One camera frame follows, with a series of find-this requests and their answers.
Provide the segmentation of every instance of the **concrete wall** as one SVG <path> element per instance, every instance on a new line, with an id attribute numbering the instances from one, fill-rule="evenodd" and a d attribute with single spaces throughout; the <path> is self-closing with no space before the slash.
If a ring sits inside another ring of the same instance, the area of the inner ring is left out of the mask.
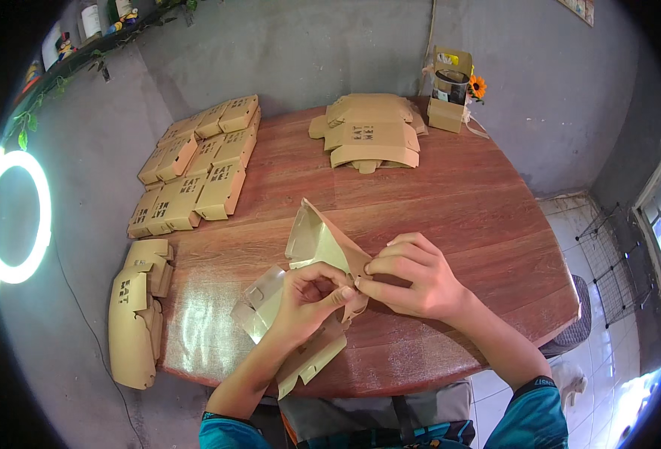
<path id="1" fill-rule="evenodd" d="M 431 5 L 202 2 L 194 26 L 171 22 L 138 45 L 174 119 L 250 92 L 271 116 L 351 92 L 415 95 Z M 473 114 L 537 196 L 588 189 L 630 103 L 637 32 L 612 0 L 595 17 L 591 28 L 549 0 L 438 0 L 433 43 L 473 54 L 488 82 Z"/>
<path id="2" fill-rule="evenodd" d="M 644 292 L 651 283 L 658 285 L 652 275 L 647 246 L 653 243 L 644 241 L 630 209 L 661 159 L 661 69 L 644 40 L 640 45 L 640 61 L 622 130 L 590 192 L 606 208 L 612 208 L 616 202 L 622 206 L 623 213 L 612 217 L 609 222 L 624 251 L 636 241 L 643 243 L 638 251 L 633 252 L 628 263 L 637 290 Z M 655 288 L 645 309 L 636 314 L 640 369 L 644 373 L 661 366 L 660 301 Z"/>
<path id="3" fill-rule="evenodd" d="M 108 64 L 110 83 L 81 70 L 39 112 L 28 148 L 50 184 L 53 238 L 34 276 L 0 285 L 1 316 L 21 371 L 72 448 L 139 446 L 60 263 L 108 364 L 110 283 L 130 244 L 128 217 L 144 192 L 135 175 L 172 123 L 135 45 L 110 55 Z M 30 250 L 37 203 L 28 175 L 3 177 L 0 252 L 8 263 L 19 263 Z M 147 448 L 197 444 L 205 387 L 159 373 L 148 391 L 120 388 L 141 437 L 154 442 Z"/>

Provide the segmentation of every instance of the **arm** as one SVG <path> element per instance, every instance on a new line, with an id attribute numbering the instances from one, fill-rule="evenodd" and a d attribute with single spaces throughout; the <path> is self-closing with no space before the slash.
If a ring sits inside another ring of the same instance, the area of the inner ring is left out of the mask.
<path id="1" fill-rule="evenodd" d="M 207 412 L 248 419 L 286 357 L 358 293 L 345 273 L 324 262 L 289 271 L 271 328 L 211 394 Z"/>
<path id="2" fill-rule="evenodd" d="M 458 282 L 441 250 L 422 234 L 394 238 L 366 265 L 366 273 L 412 282 L 404 288 L 358 278 L 356 286 L 397 313 L 434 318 L 460 330 L 513 391 L 537 376 L 551 376 L 540 351 Z"/>

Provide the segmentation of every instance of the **shirt sleeve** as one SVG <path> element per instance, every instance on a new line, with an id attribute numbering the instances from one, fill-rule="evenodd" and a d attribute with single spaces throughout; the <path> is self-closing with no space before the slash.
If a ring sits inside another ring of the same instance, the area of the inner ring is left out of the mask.
<path id="1" fill-rule="evenodd" d="M 200 422 L 201 449 L 271 449 L 261 433 L 240 420 L 205 412 Z"/>
<path id="2" fill-rule="evenodd" d="M 485 447 L 567 448 L 568 423 L 555 383 L 539 376 L 519 388 Z"/>

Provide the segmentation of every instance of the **fingernail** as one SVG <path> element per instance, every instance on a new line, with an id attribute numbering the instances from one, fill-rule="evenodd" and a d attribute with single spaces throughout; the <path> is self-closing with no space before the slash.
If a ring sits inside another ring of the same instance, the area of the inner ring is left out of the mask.
<path id="1" fill-rule="evenodd" d="M 353 296 L 356 295 L 353 289 L 348 287 L 347 285 L 344 285 L 343 288 L 341 288 L 341 294 L 346 300 L 350 300 L 351 298 L 353 298 Z"/>

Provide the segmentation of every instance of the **chair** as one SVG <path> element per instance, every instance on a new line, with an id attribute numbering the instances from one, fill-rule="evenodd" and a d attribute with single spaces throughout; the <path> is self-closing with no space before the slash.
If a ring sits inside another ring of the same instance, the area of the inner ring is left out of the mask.
<path id="1" fill-rule="evenodd" d="M 558 334 L 557 337 L 540 347 L 540 352 L 545 358 L 555 357 L 576 348 L 590 336 L 592 329 L 592 314 L 590 312 L 590 293 L 588 285 L 583 278 L 573 274 L 573 283 L 580 299 L 580 319 L 571 324 L 567 329 Z"/>

